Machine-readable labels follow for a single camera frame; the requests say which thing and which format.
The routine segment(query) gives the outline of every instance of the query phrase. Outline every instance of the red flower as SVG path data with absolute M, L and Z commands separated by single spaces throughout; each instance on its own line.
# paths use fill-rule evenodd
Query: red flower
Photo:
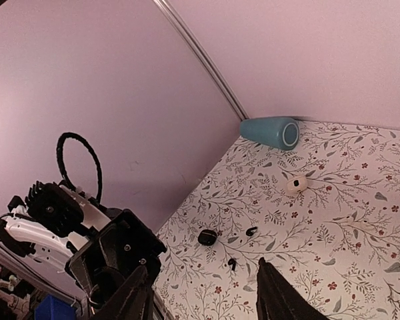
M 327 287 L 329 288 L 329 290 L 336 290 L 336 287 L 337 287 L 338 285 L 334 282 L 334 281 L 332 281 L 332 283 L 330 283 L 330 284 L 328 284 L 327 285 Z

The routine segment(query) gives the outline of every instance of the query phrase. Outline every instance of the metal strip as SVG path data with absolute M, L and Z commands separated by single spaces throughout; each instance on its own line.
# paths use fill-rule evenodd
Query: metal strip
M 219 90 L 224 94 L 224 97 L 228 100 L 232 110 L 240 118 L 240 120 L 246 120 L 246 111 L 241 106 L 240 101 L 236 98 L 234 92 L 229 87 L 228 83 L 225 81 L 222 74 L 219 72 L 216 65 L 212 62 L 211 58 L 208 56 L 204 48 L 200 45 L 198 40 L 194 37 L 192 32 L 189 30 L 188 26 L 184 23 L 182 18 L 178 15 L 176 10 L 170 5 L 167 0 L 153 0 L 155 4 L 159 7 L 162 14 L 169 20 L 169 22 L 178 31 L 180 36 L 188 44 L 190 49 L 194 52 L 195 56 L 200 60 L 201 64 L 204 66 L 206 71 L 212 77 L 212 80 L 218 86 Z

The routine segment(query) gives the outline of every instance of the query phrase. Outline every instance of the leaf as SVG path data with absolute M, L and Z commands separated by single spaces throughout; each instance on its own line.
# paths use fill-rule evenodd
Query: leaf
M 336 263 L 336 259 L 332 258 L 332 260 L 326 261 L 326 262 L 322 262 L 322 264 L 324 265 L 334 265 Z
M 233 243 L 234 241 L 236 241 L 239 237 L 232 237 L 228 239 L 228 243 Z
M 400 262 L 394 262 L 390 267 L 384 270 L 386 273 L 400 272 Z
M 339 298 L 339 300 L 336 302 L 335 307 L 333 308 L 333 312 L 339 312 L 341 310 L 342 306 L 342 297 Z
M 314 174 L 315 170 L 308 172 L 305 176 L 308 178 Z
M 376 200 L 385 200 L 385 201 L 388 201 L 387 197 L 384 196 L 384 195 L 383 195 L 382 193 L 380 193 L 379 191 L 376 192 L 376 194 L 375 194 L 375 199 L 376 199 Z
M 247 291 L 247 292 L 254 292 L 255 290 L 253 290 L 252 288 L 250 288 L 250 286 L 248 286 L 248 285 L 245 285 L 244 287 L 243 287 L 243 290 L 244 291 Z
M 376 309 L 376 311 L 382 312 L 382 313 L 385 313 L 386 315 L 388 315 L 388 312 L 387 312 L 387 310 L 385 310 L 385 309 L 378 308 L 378 309 Z
M 270 251 L 270 250 L 274 247 L 274 245 L 275 245 L 275 239 L 273 240 L 273 242 L 271 242 L 271 243 L 265 248 L 265 250 L 266 250 L 266 251 Z

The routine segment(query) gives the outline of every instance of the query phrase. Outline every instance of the table surface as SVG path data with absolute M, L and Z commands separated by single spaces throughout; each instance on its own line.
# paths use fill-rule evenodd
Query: table surface
M 329 319 L 400 319 L 400 131 L 299 125 L 290 152 L 239 138 L 159 231 L 155 288 L 176 320 L 257 319 L 260 257 Z M 292 197 L 296 175 L 309 188 Z

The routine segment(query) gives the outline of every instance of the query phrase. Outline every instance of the pink wall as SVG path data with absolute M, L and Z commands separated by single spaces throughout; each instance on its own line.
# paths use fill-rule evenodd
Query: pink wall
M 59 181 L 55 146 L 75 131 L 103 165 L 103 204 L 152 229 L 238 136 L 239 120 L 152 1 L 6 2 L 0 7 L 0 214 L 37 179 Z M 69 175 L 96 193 L 82 146 Z
M 250 117 L 400 128 L 400 0 L 169 0 Z

